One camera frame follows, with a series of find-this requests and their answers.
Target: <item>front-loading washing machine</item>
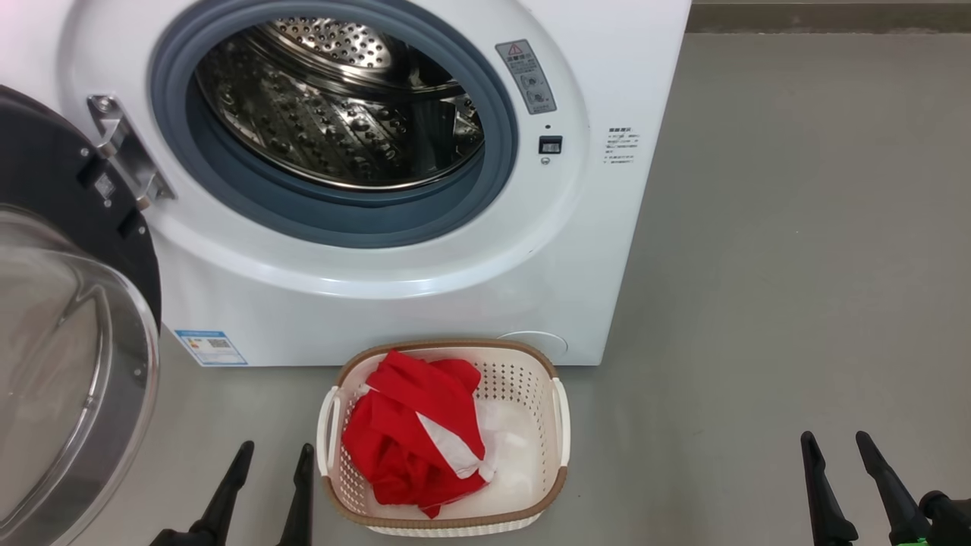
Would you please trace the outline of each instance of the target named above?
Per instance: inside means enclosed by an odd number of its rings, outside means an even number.
[[[204,365],[462,336],[595,365],[688,7],[12,0],[0,85],[89,141],[41,157],[151,239]]]
[[[0,3],[0,544],[97,514],[162,323],[213,366],[598,364],[688,7]]]

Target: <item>basket handle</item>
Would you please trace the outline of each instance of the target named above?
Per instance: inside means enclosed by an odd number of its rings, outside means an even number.
[[[558,377],[552,378],[552,385],[556,389],[552,407],[556,416],[556,426],[559,428],[559,465],[566,466],[570,462],[570,404],[566,401],[566,390]]]
[[[338,408],[341,399],[337,396],[337,387],[332,387],[320,406],[320,417],[317,421],[317,466],[320,476],[327,477],[327,471],[334,462],[334,452],[337,451],[337,436],[340,434],[340,424],[337,422]],[[330,422],[328,433],[327,422]]]

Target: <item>warning label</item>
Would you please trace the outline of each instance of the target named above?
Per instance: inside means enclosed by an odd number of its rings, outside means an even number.
[[[607,131],[603,162],[608,165],[633,163],[641,145],[641,134],[632,127],[611,127]]]
[[[495,50],[502,55],[502,60],[509,68],[513,80],[522,93],[522,99],[526,102],[526,110],[529,114],[544,114],[556,110],[556,101],[552,98],[550,84],[547,83],[546,75],[540,61],[533,54],[533,49],[529,47],[529,42],[516,40],[498,44]]]

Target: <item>wall baseboard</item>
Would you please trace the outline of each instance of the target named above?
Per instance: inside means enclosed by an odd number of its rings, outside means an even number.
[[[694,4],[686,32],[965,34],[971,32],[971,3]]]

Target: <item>blue sticker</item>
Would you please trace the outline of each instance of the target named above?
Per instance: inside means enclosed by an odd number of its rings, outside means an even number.
[[[225,332],[217,330],[175,330],[185,348],[204,366],[245,366]]]

